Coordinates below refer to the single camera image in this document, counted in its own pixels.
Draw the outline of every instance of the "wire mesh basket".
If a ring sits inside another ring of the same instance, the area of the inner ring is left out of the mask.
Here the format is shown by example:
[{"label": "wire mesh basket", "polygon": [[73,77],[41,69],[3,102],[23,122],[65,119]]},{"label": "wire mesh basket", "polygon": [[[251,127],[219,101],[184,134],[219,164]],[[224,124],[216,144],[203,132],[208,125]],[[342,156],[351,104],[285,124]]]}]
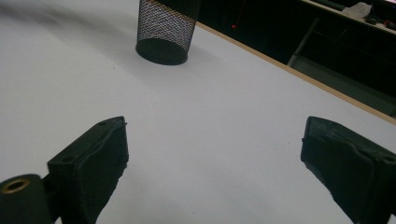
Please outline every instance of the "wire mesh basket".
[{"label": "wire mesh basket", "polygon": [[201,0],[140,0],[136,51],[160,64],[187,61]]}]

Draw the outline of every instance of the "white table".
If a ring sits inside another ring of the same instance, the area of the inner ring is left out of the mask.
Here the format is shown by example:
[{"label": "white table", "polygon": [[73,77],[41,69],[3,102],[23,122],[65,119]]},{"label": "white table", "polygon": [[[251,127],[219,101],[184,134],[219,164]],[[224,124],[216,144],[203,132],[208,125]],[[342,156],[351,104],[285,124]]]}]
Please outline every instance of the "white table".
[{"label": "white table", "polygon": [[186,63],[142,59],[136,0],[41,3],[0,17],[0,180],[123,115],[130,162],[97,223],[351,223],[300,161],[307,117],[396,152],[391,119],[202,28]]}]

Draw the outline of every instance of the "pen holder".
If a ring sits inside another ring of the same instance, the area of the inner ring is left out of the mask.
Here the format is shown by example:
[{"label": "pen holder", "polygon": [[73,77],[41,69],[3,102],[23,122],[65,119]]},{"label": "pen holder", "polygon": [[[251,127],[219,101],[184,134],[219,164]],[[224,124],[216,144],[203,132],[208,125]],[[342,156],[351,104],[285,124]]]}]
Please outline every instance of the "pen holder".
[{"label": "pen holder", "polygon": [[187,61],[201,0],[140,0],[136,51],[159,64]]}]

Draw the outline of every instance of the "black mesh cup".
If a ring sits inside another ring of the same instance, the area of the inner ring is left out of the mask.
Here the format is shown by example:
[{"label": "black mesh cup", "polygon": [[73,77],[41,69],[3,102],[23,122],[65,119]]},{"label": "black mesh cup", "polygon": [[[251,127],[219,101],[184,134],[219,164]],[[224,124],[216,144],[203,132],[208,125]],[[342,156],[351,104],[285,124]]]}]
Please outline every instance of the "black mesh cup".
[{"label": "black mesh cup", "polygon": [[201,0],[140,0],[136,51],[160,64],[187,61]]}]

